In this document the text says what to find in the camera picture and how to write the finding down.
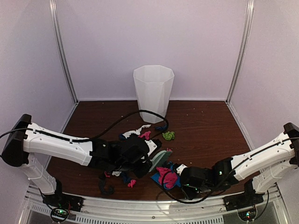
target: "white plastic container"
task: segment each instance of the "white plastic container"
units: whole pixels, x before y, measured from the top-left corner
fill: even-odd
[[[172,89],[174,73],[161,65],[145,65],[134,70],[134,83],[139,110],[149,110],[165,117]],[[140,113],[145,122],[152,124],[161,118]]]

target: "white wall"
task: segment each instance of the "white wall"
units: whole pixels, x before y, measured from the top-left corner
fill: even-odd
[[[175,73],[172,99],[225,100],[246,0],[64,0],[64,48],[80,100],[136,99],[133,70]]]
[[[72,100],[59,61],[49,1],[2,0],[0,6],[0,133],[23,113],[59,131]],[[0,153],[6,138],[0,140]],[[40,159],[45,163],[47,156]],[[17,168],[0,160],[0,220],[14,224],[28,187]]]
[[[256,0],[244,63],[232,105],[255,147],[292,122],[299,126],[299,2]],[[299,171],[278,183],[298,224]]]

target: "white bin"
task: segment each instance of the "white bin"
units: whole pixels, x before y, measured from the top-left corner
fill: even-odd
[[[149,110],[165,117],[174,79],[173,71],[161,65],[145,65],[134,70],[139,110]],[[145,122],[162,121],[155,115],[140,113]]]

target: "white arm segment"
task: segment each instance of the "white arm segment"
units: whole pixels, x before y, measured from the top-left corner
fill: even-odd
[[[298,165],[290,164],[290,161],[278,162],[266,168],[259,176],[253,178],[253,189],[257,194],[265,193],[274,183],[279,181]]]
[[[56,180],[39,163],[34,153],[28,156],[28,164],[23,164],[20,169],[27,175],[28,180],[41,190],[44,195],[54,194],[56,190]]]
[[[72,140],[86,139],[50,131],[40,127],[35,123],[28,125],[28,128],[32,128],[33,130],[42,130]],[[51,155],[58,158],[71,160],[73,162],[79,163],[82,166],[87,166],[92,159],[92,157],[89,155],[89,152],[93,150],[91,141],[82,143],[65,141],[30,130],[26,131],[26,135],[28,137],[24,139],[23,144],[23,150],[25,152]]]
[[[246,157],[249,157],[249,160],[244,162],[241,166],[239,166],[235,172],[236,174],[234,177],[237,180],[244,180],[249,175],[267,168],[269,166],[274,166],[277,163],[285,162],[285,164],[295,156],[295,151],[293,148],[290,147],[291,141],[285,141],[282,144],[279,144],[278,146],[273,146],[253,157],[251,157],[252,154],[261,151],[262,149],[278,143],[282,142],[282,140],[289,138],[287,134],[281,133],[277,138],[272,140],[271,142],[242,155],[236,155],[233,156],[233,160],[231,161],[232,168],[237,166],[240,162],[242,162]]]

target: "white panel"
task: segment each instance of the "white panel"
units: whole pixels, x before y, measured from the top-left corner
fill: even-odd
[[[136,99],[133,70],[173,69],[172,99],[224,100],[246,0],[63,0],[57,12],[80,100]]]
[[[0,133],[23,113],[59,131],[72,100],[57,52],[49,1],[3,0],[0,6]],[[6,138],[0,140],[2,152]],[[41,163],[47,156],[39,157]],[[17,222],[26,176],[0,160],[1,223]]]
[[[251,141],[258,147],[292,122],[299,126],[299,2],[257,0],[252,31],[232,99]],[[279,183],[291,215],[298,221],[299,172]]]

